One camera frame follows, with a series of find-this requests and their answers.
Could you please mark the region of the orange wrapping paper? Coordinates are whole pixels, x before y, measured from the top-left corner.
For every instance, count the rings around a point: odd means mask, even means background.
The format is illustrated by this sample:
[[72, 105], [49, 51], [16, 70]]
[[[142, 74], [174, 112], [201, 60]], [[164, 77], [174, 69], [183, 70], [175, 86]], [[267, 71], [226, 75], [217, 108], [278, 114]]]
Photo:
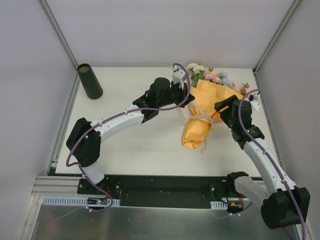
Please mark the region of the orange wrapping paper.
[[231, 92], [231, 89], [229, 88], [223, 89], [222, 87], [219, 87], [217, 91], [214, 88], [212, 90], [212, 92], [208, 92], [203, 89], [192, 87], [190, 93], [195, 97], [196, 104], [208, 115], [212, 116], [216, 112], [216, 114], [212, 117], [215, 123], [220, 120], [220, 113], [214, 109], [215, 103], [221, 102], [233, 95], [236, 95], [238, 99], [242, 99], [243, 96], [237, 92]]

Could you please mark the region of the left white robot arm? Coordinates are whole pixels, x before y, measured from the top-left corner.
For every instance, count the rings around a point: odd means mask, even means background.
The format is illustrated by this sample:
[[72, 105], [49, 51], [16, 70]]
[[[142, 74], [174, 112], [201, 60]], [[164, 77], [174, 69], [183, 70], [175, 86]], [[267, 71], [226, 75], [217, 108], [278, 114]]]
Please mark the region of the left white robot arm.
[[153, 119], [160, 111], [183, 108], [194, 99], [190, 79], [173, 82], [164, 77], [156, 78], [149, 90], [122, 112], [92, 121], [84, 117], [78, 119], [66, 141], [69, 149], [66, 166], [73, 166], [70, 159], [75, 157], [74, 164], [89, 180], [89, 190], [102, 194], [106, 188], [105, 175], [98, 164], [102, 143], [129, 127]]

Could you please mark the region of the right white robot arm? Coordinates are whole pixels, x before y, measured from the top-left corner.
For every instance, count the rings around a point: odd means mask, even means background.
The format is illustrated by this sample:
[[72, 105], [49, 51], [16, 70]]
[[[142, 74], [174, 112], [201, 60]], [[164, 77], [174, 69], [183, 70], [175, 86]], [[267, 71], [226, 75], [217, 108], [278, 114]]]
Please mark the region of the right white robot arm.
[[252, 123], [252, 105], [236, 95], [217, 102], [214, 109], [230, 128], [232, 138], [252, 160], [264, 186], [255, 183], [244, 172], [229, 174], [225, 192], [230, 197], [247, 197], [260, 209], [269, 229], [303, 225], [306, 222], [311, 195], [297, 184], [273, 159], [262, 131]]

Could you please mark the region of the cream lace ribbon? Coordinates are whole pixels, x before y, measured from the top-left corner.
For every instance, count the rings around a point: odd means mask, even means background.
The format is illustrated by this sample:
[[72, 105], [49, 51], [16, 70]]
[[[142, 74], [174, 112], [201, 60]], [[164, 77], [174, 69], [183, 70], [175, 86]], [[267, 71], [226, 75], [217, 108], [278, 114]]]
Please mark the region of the cream lace ribbon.
[[210, 116], [196, 104], [195, 100], [189, 104], [191, 112], [189, 118], [186, 118], [183, 113], [179, 113], [185, 123], [181, 144], [193, 150], [200, 148], [200, 154], [204, 155], [207, 150], [206, 138], [215, 121], [213, 116], [217, 112]]

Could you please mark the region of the artificial flower bunch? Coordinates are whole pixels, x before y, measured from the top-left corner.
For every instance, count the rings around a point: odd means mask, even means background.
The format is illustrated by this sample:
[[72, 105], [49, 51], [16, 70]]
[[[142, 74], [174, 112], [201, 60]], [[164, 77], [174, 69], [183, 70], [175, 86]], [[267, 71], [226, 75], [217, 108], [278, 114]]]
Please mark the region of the artificial flower bunch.
[[192, 86], [196, 89], [203, 89], [203, 91], [212, 92], [212, 89], [218, 91], [218, 88], [231, 89], [231, 92], [235, 92], [244, 96], [250, 89], [248, 82], [243, 83], [240, 87], [229, 79], [227, 72], [216, 72], [213, 66], [205, 67], [201, 62], [190, 63], [187, 66], [187, 70], [190, 73]]

